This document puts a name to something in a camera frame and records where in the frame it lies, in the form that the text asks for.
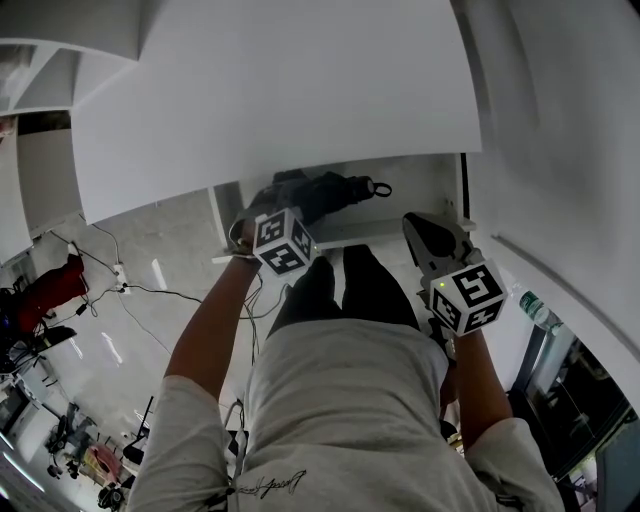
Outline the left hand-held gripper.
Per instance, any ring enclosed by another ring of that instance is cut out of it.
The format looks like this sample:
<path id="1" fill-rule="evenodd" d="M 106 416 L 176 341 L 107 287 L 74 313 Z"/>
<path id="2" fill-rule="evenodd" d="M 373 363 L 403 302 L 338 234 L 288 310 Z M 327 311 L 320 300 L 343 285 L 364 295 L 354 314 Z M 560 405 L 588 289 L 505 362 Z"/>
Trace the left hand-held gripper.
<path id="1" fill-rule="evenodd" d="M 288 185 L 275 183 L 259 191 L 246 214 L 252 229 L 247 259 L 276 277 L 307 269 L 319 256 L 316 241 L 298 218 L 304 215 L 303 201 Z"/>

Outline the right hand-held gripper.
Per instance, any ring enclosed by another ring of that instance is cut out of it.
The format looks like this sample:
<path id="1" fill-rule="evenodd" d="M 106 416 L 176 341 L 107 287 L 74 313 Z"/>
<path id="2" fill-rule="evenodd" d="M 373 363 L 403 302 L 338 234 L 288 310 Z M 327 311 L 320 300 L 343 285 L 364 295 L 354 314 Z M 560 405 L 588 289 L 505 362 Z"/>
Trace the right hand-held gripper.
<path id="1" fill-rule="evenodd" d="M 431 337 L 453 360 L 451 345 L 456 337 L 499 318 L 506 287 L 496 264 L 473 246 L 455 222 L 433 214 L 407 213 L 402 228 L 414 264 L 423 273 L 419 296 L 432 315 Z"/>

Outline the person's left hand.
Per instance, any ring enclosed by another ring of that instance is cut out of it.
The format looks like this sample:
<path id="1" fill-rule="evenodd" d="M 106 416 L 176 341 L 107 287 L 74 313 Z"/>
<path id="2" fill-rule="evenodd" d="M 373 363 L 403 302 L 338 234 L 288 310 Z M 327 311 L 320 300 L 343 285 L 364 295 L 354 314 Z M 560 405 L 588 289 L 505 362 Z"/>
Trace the person's left hand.
<path id="1" fill-rule="evenodd" d="M 253 253 L 255 236 L 255 220 L 245 218 L 238 220 L 230 231 L 230 239 L 239 253 L 250 255 Z"/>

